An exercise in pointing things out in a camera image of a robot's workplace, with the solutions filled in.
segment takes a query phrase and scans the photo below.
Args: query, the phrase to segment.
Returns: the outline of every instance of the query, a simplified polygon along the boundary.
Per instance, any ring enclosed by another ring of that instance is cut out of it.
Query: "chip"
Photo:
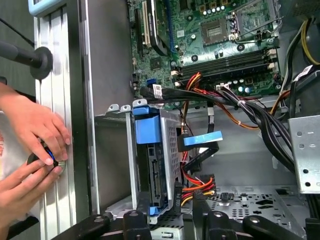
[[[203,45],[212,45],[227,41],[227,21],[220,18],[215,21],[204,22],[201,24]]]
[[[156,70],[162,67],[162,60],[161,57],[155,57],[150,59],[150,69]]]

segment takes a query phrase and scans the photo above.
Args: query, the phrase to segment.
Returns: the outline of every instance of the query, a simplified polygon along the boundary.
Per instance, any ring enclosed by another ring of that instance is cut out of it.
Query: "yellow cable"
[[[302,47],[304,50],[305,55],[307,56],[307,58],[314,64],[314,65],[320,65],[320,62],[316,61],[312,56],[311,53],[308,49],[308,45],[307,45],[307,24],[308,21],[304,21],[303,23],[303,28],[301,31],[301,43],[302,43]]]
[[[207,192],[205,192],[203,195],[214,195],[215,194],[215,191],[207,191]],[[181,207],[183,206],[183,205],[185,205],[186,204],[186,202],[188,202],[189,200],[191,200],[193,198],[193,196],[188,196],[185,200],[183,200],[182,201],[182,203],[181,203]]]

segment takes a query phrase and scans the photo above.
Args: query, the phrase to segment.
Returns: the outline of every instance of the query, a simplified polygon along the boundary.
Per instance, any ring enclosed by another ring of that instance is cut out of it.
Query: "orange wire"
[[[202,189],[202,188],[205,188],[205,187],[209,186],[212,183],[212,181],[213,181],[213,179],[212,179],[212,177],[210,177],[210,180],[207,183],[205,183],[203,185],[200,185],[200,186],[183,188],[182,191],[186,192],[186,191],[194,191],[194,190],[197,190],[197,189]]]

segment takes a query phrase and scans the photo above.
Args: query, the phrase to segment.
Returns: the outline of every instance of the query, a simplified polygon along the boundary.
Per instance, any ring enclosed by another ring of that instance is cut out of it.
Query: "black mounting fixture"
[[[52,53],[44,46],[32,52],[0,41],[0,57],[30,66],[32,77],[38,80],[45,79],[53,67]]]

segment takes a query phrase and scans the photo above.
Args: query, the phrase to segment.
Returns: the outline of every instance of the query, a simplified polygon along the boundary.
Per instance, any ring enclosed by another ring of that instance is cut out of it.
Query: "person's left hand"
[[[70,134],[62,118],[48,107],[30,101],[21,95],[10,95],[1,103],[2,111],[8,117],[18,138],[46,163],[53,160],[37,138],[41,138],[59,160],[67,160],[66,144],[70,144]]]

